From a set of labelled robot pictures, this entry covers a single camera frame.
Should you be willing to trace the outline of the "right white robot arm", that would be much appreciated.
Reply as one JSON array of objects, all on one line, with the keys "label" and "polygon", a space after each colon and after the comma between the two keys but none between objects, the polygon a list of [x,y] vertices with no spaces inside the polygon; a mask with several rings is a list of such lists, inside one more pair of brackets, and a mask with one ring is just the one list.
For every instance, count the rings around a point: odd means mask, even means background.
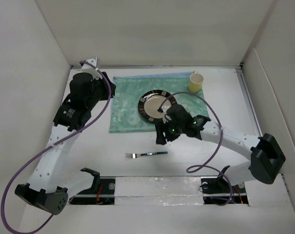
[{"label": "right white robot arm", "polygon": [[270,134],[252,136],[220,127],[209,117],[191,116],[182,105],[163,106],[158,109],[161,119],[155,123],[156,143],[165,145],[174,141],[181,134],[202,141],[223,146],[247,159],[236,166],[225,166],[216,180],[222,192],[228,192],[243,182],[257,180],[271,185],[279,174],[286,157]]}]

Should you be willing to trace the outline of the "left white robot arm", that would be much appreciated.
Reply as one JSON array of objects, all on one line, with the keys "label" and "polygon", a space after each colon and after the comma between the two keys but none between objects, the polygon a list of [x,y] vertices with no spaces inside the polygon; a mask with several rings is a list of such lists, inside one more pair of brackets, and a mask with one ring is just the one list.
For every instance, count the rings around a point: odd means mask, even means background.
[{"label": "left white robot arm", "polygon": [[71,180],[61,180],[61,171],[79,130],[91,118],[91,111],[99,101],[114,97],[116,86],[106,72],[99,79],[90,73],[73,76],[70,93],[58,109],[44,153],[25,184],[17,185],[15,194],[27,204],[53,215],[58,215],[68,200],[80,192],[96,193],[100,189],[100,173],[83,168]]}]

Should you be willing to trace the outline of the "dark rimmed beige plate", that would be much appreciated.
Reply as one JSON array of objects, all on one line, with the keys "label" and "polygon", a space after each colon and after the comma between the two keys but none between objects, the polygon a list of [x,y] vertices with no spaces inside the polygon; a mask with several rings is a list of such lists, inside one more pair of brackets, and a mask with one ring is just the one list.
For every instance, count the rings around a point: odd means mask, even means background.
[{"label": "dark rimmed beige plate", "polygon": [[176,104],[175,97],[170,97],[171,94],[164,90],[151,90],[142,95],[138,101],[138,113],[147,123],[154,124],[162,120],[162,113],[158,110],[163,101],[162,107]]}]

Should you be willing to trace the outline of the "green patterned cloth placemat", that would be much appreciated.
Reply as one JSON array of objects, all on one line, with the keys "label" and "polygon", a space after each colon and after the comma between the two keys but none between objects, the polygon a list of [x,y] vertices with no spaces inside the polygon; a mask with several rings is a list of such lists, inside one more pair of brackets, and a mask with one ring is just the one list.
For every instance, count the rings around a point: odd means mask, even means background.
[{"label": "green patterned cloth placemat", "polygon": [[114,77],[115,96],[111,108],[110,133],[154,132],[138,111],[139,99],[152,90],[169,93],[189,91],[192,72]]}]

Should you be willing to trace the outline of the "yellow paper cup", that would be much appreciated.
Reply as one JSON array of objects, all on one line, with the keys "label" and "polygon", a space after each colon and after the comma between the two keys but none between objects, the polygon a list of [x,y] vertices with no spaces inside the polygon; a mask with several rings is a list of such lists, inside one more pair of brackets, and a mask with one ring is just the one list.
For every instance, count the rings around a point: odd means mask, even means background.
[{"label": "yellow paper cup", "polygon": [[197,93],[202,88],[204,77],[198,71],[194,70],[189,78],[189,91]]}]

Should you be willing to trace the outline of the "silver fork green handle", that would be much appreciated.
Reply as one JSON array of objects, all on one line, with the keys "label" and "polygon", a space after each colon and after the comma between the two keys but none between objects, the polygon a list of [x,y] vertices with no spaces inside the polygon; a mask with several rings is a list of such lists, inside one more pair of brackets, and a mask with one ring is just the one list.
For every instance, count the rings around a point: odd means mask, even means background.
[{"label": "silver fork green handle", "polygon": [[137,154],[137,153],[126,153],[125,157],[129,159],[135,159],[139,158],[142,156],[156,156],[156,155],[167,155],[168,152],[151,152],[151,153],[142,153],[142,154]]}]

